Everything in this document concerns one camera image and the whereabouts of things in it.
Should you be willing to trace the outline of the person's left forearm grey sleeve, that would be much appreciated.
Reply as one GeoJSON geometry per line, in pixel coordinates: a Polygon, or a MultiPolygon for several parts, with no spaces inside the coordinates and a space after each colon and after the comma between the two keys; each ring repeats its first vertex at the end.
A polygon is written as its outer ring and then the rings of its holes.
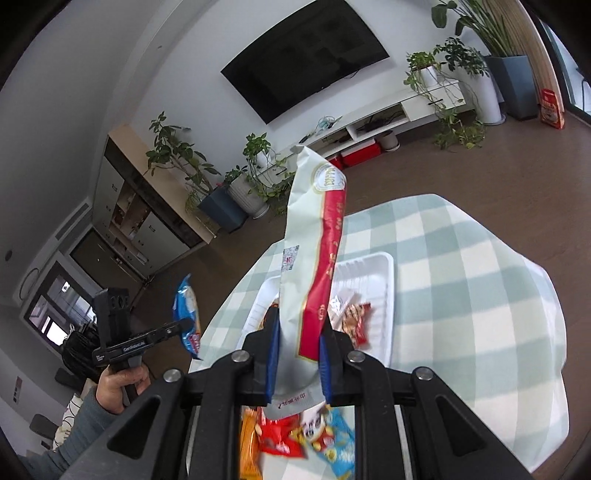
{"type": "Polygon", "coordinates": [[[99,405],[93,387],[82,402],[69,436],[57,449],[31,457],[19,456],[19,460],[32,479],[60,479],[115,418],[115,414],[99,405]]]}

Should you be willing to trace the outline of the person's left hand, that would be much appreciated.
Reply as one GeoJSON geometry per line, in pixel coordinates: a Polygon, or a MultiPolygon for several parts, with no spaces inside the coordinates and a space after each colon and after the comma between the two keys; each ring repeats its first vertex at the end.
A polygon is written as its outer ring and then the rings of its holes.
{"type": "Polygon", "coordinates": [[[149,370],[145,364],[118,372],[106,367],[99,378],[95,398],[105,411],[118,415],[124,410],[123,393],[127,386],[133,387],[140,395],[150,384],[149,370]]]}

